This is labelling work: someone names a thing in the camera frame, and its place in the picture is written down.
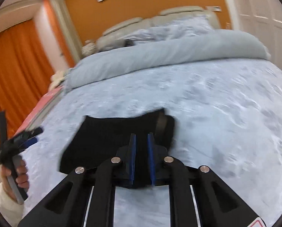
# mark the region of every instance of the wall switch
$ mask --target wall switch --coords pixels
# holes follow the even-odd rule
[[[219,6],[206,6],[207,10],[214,11],[214,12],[221,12],[222,9]]]

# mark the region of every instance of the blue gripper pad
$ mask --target blue gripper pad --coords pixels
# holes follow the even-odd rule
[[[38,142],[38,139],[36,137],[33,137],[33,138],[27,140],[24,144],[22,144],[22,147],[24,149],[27,149],[28,147],[34,145],[36,142]]]
[[[134,164],[136,160],[136,149],[137,149],[137,144],[136,144],[136,135],[133,135],[132,137],[133,142],[131,146],[131,157],[130,157],[130,162],[129,162],[129,183],[133,185],[134,183]]]
[[[154,186],[156,183],[156,171],[155,171],[155,160],[154,160],[154,136],[152,133],[147,135],[147,148],[148,148],[148,163],[151,184]]]

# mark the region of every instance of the warning label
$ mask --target warning label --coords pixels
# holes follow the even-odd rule
[[[248,227],[266,227],[263,220],[257,217]]]

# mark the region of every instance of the bed sheet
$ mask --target bed sheet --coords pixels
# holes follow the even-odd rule
[[[84,115],[133,117],[161,107],[177,119],[170,154],[212,168],[271,226],[282,214],[282,71],[250,59],[144,69],[68,93],[23,153],[30,169],[25,214],[66,176],[60,157]],[[114,226],[169,226],[167,194],[119,189]]]

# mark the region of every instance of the folded blanket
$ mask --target folded blanket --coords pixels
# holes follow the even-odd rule
[[[86,169],[99,166],[114,157],[119,147],[127,146],[131,133],[136,134],[137,153],[135,185],[150,183],[147,160],[147,134],[154,134],[155,142],[168,149],[171,147],[175,120],[164,109],[136,118],[97,119],[85,116],[85,120],[64,151],[60,172],[69,174],[79,166]]]
[[[65,91],[141,69],[228,58],[267,60],[268,53],[256,37],[232,30],[140,44],[82,59],[67,75]]]

